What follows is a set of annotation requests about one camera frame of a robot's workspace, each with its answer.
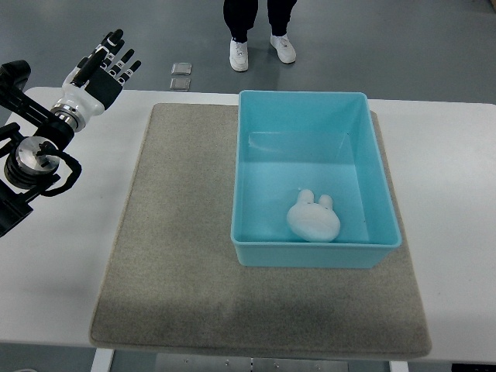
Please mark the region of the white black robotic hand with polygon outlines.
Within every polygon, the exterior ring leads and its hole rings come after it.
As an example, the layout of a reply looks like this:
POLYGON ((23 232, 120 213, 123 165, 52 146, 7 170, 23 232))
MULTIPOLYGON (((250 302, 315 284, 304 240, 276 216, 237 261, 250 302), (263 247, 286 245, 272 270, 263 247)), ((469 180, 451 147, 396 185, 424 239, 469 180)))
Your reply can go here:
POLYGON ((130 61, 133 49, 117 57, 124 44, 121 29, 110 32, 66 76, 63 95, 50 111, 74 132, 80 132, 90 119, 107 110, 140 68, 140 60, 130 61))

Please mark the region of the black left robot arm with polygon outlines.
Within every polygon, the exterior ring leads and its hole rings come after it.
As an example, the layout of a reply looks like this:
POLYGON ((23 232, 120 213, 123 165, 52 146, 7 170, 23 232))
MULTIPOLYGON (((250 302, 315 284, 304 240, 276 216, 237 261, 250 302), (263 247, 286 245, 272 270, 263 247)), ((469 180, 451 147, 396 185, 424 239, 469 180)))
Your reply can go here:
POLYGON ((24 220, 38 196, 53 197, 72 188, 82 167, 64 149, 74 138, 75 119, 66 112, 51 112, 23 93, 31 69, 24 60, 1 66, 1 106, 36 127, 24 136, 20 125, 1 128, 1 157, 5 180, 1 182, 1 235, 24 220))

